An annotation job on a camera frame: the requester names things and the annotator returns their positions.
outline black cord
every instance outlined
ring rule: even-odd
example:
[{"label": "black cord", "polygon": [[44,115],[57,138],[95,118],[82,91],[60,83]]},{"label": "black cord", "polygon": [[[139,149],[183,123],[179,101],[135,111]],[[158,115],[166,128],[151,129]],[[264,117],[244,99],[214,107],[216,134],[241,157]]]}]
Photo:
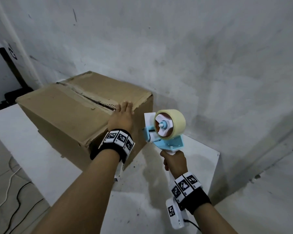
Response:
[{"label": "black cord", "polygon": [[12,216],[11,216],[11,218],[10,218],[10,221],[9,221],[9,226],[8,226],[7,230],[4,231],[4,234],[10,229],[10,227],[11,227],[11,222],[12,222],[12,218],[13,218],[13,216],[16,214],[16,212],[19,210],[19,208],[20,208],[20,206],[21,206],[21,202],[20,202],[20,200],[19,200],[19,194],[20,194],[20,191],[24,188],[24,186],[26,186],[27,184],[30,184],[30,183],[31,183],[31,182],[27,182],[25,185],[23,185],[23,186],[19,189],[18,194],[16,195],[16,199],[17,199],[17,201],[18,201],[18,203],[19,203],[19,206],[18,206],[18,208],[16,209],[16,211],[12,214]]},{"label": "black cord", "polygon": [[187,220],[187,219],[184,219],[183,221],[184,222],[189,222],[189,223],[193,224],[197,229],[199,229],[200,232],[202,232],[201,229],[194,222],[192,222],[190,220]]},{"label": "black cord", "polygon": [[17,226],[18,225],[20,225],[21,224],[21,222],[23,222],[24,221],[24,219],[27,217],[27,215],[31,212],[31,210],[36,206],[36,204],[34,204],[34,206],[28,211],[28,213],[25,215],[25,217],[19,222],[19,224],[17,224],[10,232],[9,232],[9,234],[11,234],[12,232],[13,232],[13,230],[15,229],[15,228],[17,228]]}]

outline white table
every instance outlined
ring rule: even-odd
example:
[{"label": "white table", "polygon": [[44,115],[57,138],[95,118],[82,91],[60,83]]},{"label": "white table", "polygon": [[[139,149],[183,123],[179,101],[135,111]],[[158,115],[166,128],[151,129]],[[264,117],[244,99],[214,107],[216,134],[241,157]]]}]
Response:
[{"label": "white table", "polygon": [[[18,105],[0,111],[0,140],[37,186],[50,205],[81,174],[38,133]],[[183,136],[188,169],[208,193],[219,152]],[[173,230],[165,202],[172,196],[169,174],[160,150],[147,144],[125,169],[110,196],[101,233],[196,233],[189,225]]]}]

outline cardboard box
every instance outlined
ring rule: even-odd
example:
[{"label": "cardboard box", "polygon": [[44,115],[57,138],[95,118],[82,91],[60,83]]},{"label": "cardboard box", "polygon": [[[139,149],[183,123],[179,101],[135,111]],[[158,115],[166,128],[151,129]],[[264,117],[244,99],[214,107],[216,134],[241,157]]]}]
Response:
[{"label": "cardboard box", "polygon": [[136,143],[125,168],[146,144],[144,113],[153,110],[150,91],[88,71],[17,98],[39,133],[81,170],[91,162],[90,150],[107,133],[107,122],[118,103],[133,102]]}]

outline hand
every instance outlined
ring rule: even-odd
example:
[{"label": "hand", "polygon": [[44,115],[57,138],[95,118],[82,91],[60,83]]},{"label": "hand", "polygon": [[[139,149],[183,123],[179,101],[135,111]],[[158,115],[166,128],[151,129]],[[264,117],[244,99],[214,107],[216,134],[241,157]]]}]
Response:
[{"label": "hand", "polygon": [[123,102],[121,106],[118,104],[107,123],[108,131],[123,129],[131,134],[133,130],[132,115],[132,102]]},{"label": "hand", "polygon": [[170,155],[162,150],[160,156],[164,157],[165,170],[170,170],[175,179],[188,172],[186,158],[182,151],[179,150],[174,155]]}]

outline wrist tracker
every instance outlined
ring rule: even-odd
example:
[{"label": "wrist tracker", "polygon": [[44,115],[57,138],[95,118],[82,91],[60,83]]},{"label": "wrist tracker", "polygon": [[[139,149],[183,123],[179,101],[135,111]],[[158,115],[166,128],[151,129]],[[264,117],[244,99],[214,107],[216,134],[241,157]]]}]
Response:
[{"label": "wrist tracker", "polygon": [[114,129],[105,135],[98,149],[93,149],[91,151],[90,159],[94,160],[94,158],[104,149],[113,149],[119,154],[119,161],[125,163],[134,146],[135,143],[128,131]]},{"label": "wrist tracker", "polygon": [[211,201],[203,191],[199,180],[190,172],[178,177],[169,189],[174,195],[180,210],[187,209],[192,215],[194,211],[205,203]]}]

